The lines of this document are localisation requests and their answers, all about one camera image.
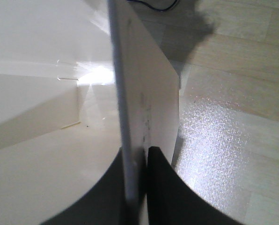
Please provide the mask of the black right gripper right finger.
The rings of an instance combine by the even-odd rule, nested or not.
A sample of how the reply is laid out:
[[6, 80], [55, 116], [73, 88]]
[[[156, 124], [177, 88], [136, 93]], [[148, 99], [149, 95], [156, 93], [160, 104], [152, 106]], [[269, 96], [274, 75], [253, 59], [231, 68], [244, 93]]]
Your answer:
[[173, 170], [159, 147], [150, 147], [147, 207], [151, 225], [238, 225], [192, 191]]

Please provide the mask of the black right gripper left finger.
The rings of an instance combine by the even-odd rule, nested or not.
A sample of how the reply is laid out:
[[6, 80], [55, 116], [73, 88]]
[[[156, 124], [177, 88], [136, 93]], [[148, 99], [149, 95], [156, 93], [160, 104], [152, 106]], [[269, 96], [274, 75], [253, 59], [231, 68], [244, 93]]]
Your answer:
[[77, 202], [43, 222], [44, 225], [125, 225], [122, 151], [101, 179]]

